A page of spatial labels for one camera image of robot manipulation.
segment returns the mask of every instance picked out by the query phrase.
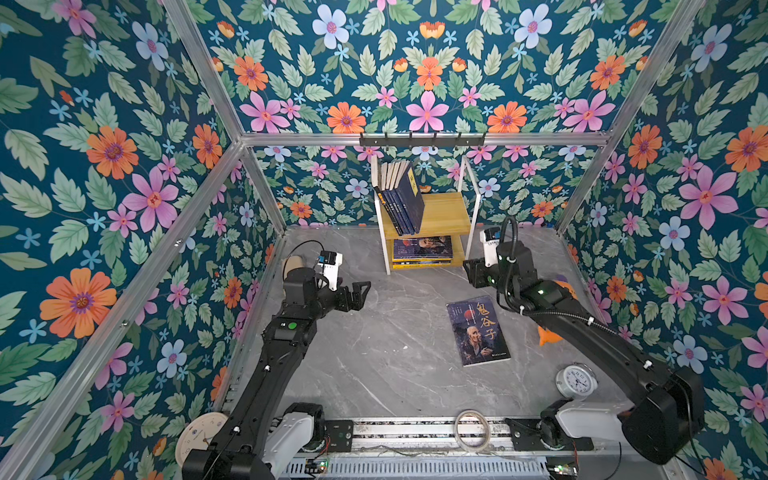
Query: dark blue book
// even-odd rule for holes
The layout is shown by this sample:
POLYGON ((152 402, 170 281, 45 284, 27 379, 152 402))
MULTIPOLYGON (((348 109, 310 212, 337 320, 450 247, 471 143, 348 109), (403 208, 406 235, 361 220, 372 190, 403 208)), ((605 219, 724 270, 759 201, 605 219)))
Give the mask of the dark blue book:
POLYGON ((490 296, 449 303, 448 315, 463 366, 511 358, 490 296))

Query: book cover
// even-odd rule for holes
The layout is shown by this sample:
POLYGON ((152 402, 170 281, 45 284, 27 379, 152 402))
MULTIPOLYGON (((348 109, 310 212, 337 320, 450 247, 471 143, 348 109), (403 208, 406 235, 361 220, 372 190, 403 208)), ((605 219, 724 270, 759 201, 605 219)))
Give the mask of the book cover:
POLYGON ((395 239, 392 256, 397 260, 452 259, 451 237, 395 239))
POLYGON ((449 303, 447 307, 463 366, 511 358, 490 296, 449 303))

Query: wall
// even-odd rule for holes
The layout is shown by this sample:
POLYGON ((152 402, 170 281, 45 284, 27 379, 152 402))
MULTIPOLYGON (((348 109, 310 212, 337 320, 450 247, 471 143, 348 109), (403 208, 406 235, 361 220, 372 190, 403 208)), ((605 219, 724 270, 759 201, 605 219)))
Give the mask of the wall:
POLYGON ((637 116, 568 236, 604 319, 703 376, 707 478, 761 478, 768 12, 763 1, 708 5, 717 10, 697 16, 651 92, 658 105, 637 116))

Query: clock face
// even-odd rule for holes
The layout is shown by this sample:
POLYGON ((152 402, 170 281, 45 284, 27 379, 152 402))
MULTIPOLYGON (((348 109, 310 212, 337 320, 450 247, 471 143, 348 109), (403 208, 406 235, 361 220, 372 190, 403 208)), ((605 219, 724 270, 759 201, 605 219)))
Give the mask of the clock face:
POLYGON ((210 441, 214 439, 226 421, 227 416, 223 413, 211 412, 190 422, 179 436, 179 442, 176 444, 176 462, 183 465, 187 455, 193 449, 208 450, 210 441))

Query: alarm clock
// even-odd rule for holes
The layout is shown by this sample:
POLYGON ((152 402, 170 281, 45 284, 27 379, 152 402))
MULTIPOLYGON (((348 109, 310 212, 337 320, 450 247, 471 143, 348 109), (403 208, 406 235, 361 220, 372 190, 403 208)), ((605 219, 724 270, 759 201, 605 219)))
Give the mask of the alarm clock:
POLYGON ((206 413, 192 420, 179 435, 179 441, 176 444, 176 462, 179 466, 184 464, 184 460, 193 449, 208 450, 210 441, 226 421, 227 416, 221 412, 206 413))
POLYGON ((598 387, 592 370, 583 363, 574 363, 558 372, 554 378, 560 393, 569 399, 583 399, 598 387))

